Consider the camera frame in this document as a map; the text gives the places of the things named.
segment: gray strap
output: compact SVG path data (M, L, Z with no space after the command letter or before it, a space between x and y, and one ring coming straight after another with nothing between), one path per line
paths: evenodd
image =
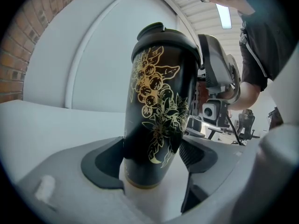
M268 77L264 68L263 68L263 65L261 64L260 60L257 58L257 56L254 54L253 50L250 48L249 44L248 44L248 40L247 40L247 34L244 34L243 30L241 29L241 36L240 36L240 42L243 43L248 51L251 53L251 55L253 56L253 58L256 60L257 64L259 65L259 67L261 68L262 72L263 72L263 75L264 77Z

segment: camera lens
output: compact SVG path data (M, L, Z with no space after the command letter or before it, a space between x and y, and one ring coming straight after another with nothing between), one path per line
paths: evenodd
M206 109L205 109L205 115L206 115L206 116L211 117L212 114L213 114L213 113L212 113L212 110L211 110L210 108L206 108Z

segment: ceiling light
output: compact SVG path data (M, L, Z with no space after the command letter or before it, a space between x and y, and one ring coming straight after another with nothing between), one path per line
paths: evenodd
M232 21L230 19L229 8L221 6L219 4L216 4L216 6L217 6L217 9L218 9L218 12L219 12L222 28L223 29L231 29L232 28Z

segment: small camera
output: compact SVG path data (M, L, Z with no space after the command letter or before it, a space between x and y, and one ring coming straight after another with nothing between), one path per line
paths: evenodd
M216 120L217 119L217 107L214 104L205 103L202 105L202 115L206 119Z

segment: black lid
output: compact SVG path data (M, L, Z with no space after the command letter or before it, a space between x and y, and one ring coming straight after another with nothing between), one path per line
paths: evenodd
M141 50L150 46L167 44L190 51L194 55L197 64L201 62L197 45L192 43L183 33L165 28L161 22L150 24L142 29L137 36L137 40L138 43L135 45L131 56L132 62Z

